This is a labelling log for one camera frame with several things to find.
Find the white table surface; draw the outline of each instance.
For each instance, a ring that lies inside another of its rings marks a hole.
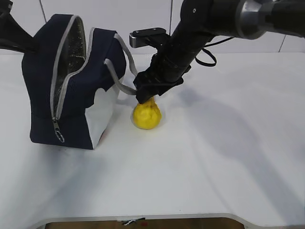
[[[31,143],[21,56],[0,56],[0,228],[140,217],[304,228],[305,54],[217,58],[157,99],[154,130],[132,125],[136,100],[121,94],[86,151]],[[135,59],[144,70],[150,56]]]

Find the navy blue bag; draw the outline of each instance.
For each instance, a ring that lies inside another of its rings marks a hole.
[[[126,45],[116,31],[93,28],[86,53],[83,23],[75,15],[53,15],[34,38],[39,51],[22,60],[32,142],[94,149],[124,87],[123,48],[137,74]]]

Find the white bag panel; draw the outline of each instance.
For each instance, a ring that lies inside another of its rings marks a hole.
[[[86,109],[85,116],[93,148],[96,148],[110,121],[118,95],[119,89],[116,85],[108,91],[100,88],[95,93],[94,105]]]

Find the bag handle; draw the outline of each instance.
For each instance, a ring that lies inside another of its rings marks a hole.
[[[130,53],[129,49],[127,48],[125,42],[123,41],[122,37],[120,37],[120,35],[118,35],[117,33],[114,35],[114,38],[118,40],[118,42],[120,43],[122,49],[124,50],[124,52],[126,53],[127,55],[127,58],[128,58],[128,61],[129,61],[129,69],[130,71],[132,72],[132,74],[134,76],[137,76],[138,74],[138,71],[136,69],[136,66],[135,66],[135,63],[134,63],[134,59],[132,57],[132,54]],[[120,81],[119,81],[119,77],[114,69],[114,66],[113,66],[113,63],[111,60],[109,59],[105,59],[104,61],[104,64],[107,66],[109,72],[110,72],[110,75],[114,81],[114,83],[118,86],[118,88],[126,93],[126,94],[129,94],[129,95],[136,95],[137,94],[137,91],[131,87],[128,87],[124,84],[122,84]]]

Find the yellow object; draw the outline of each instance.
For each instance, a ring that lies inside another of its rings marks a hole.
[[[161,119],[162,114],[154,98],[150,98],[144,104],[138,104],[133,111],[133,122],[140,129],[154,129]]]

